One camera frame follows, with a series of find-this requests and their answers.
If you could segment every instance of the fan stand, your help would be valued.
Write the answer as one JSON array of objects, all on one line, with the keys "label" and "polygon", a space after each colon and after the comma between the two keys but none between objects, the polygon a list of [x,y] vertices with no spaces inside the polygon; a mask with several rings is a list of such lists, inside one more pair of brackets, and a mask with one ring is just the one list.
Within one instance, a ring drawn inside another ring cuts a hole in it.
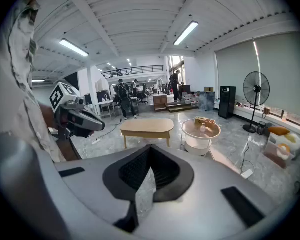
[{"label": "fan stand", "polygon": [[254,134],[254,133],[257,132],[257,129],[254,126],[252,126],[252,122],[254,121],[254,117],[255,117],[256,105],[257,105],[257,97],[258,97],[257,93],[258,93],[258,88],[255,89],[255,101],[254,101],[254,108],[253,108],[253,114],[252,114],[251,123],[250,123],[250,125],[249,124],[245,124],[243,126],[243,129],[245,131],[247,131],[249,133],[252,133],[252,134]]}]

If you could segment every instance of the wooden cabinet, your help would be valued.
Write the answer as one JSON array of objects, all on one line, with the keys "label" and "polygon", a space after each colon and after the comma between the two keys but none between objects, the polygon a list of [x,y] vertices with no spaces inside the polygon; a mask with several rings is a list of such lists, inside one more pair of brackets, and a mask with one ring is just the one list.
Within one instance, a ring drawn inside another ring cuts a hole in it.
[{"label": "wooden cabinet", "polygon": [[162,111],[168,109],[168,99],[166,94],[153,95],[154,111]]}]

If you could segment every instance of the balcony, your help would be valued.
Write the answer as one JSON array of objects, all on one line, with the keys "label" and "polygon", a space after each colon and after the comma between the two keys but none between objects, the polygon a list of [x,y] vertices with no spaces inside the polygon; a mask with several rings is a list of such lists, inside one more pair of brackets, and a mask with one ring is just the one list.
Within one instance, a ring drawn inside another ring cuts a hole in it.
[{"label": "balcony", "polygon": [[115,69],[107,72],[103,72],[102,75],[106,79],[111,79],[113,77],[126,77],[126,76],[133,76],[137,77],[141,75],[142,77],[152,73],[159,73],[160,75],[164,74],[164,66],[163,65],[153,65],[153,66],[136,66],[136,67],[128,67],[122,69]]}]

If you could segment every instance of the clear plastic box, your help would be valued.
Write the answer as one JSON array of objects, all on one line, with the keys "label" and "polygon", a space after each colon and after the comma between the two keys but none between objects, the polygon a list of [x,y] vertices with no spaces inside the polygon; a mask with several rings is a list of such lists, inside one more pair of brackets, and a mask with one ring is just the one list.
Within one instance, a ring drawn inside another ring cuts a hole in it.
[{"label": "clear plastic box", "polygon": [[[286,160],[282,159],[278,156],[278,152],[280,152],[281,155],[288,156],[288,158]],[[268,141],[263,154],[281,168],[286,168],[291,163],[291,160],[295,158],[293,154],[287,152],[271,141]]]}]

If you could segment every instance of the white ceiling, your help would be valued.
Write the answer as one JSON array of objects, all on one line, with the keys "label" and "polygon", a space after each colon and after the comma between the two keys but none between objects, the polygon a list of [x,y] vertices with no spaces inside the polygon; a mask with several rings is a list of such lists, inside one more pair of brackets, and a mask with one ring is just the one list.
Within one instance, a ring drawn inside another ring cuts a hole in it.
[{"label": "white ceiling", "polygon": [[[107,70],[137,66],[146,55],[194,57],[228,33],[270,17],[291,14],[283,0],[37,0],[39,43],[33,78],[62,79],[87,63]],[[191,22],[199,26],[179,45],[178,35]],[[67,39],[89,53],[87,58],[63,47]]]}]

